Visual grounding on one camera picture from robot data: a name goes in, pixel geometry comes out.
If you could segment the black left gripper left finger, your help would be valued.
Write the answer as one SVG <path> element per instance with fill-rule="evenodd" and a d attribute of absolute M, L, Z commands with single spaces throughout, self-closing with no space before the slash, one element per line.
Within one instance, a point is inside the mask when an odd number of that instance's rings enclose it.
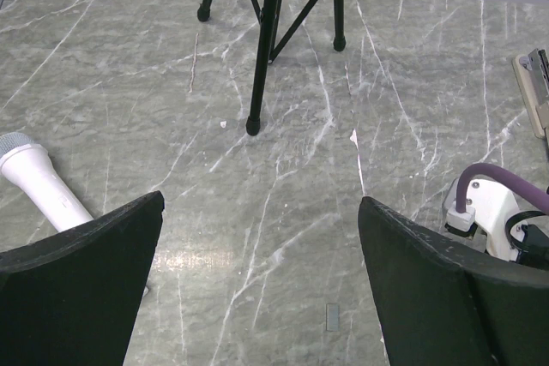
<path fill-rule="evenodd" d="M 3 365 L 121 365 L 164 211 L 159 191 L 1 254 Z"/>

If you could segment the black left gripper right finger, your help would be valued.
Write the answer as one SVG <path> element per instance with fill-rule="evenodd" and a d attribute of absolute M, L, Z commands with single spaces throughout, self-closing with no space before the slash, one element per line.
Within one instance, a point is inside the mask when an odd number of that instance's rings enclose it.
<path fill-rule="evenodd" d="M 548 273 L 502 261 L 366 196 L 359 238 L 392 365 L 546 365 Z"/>

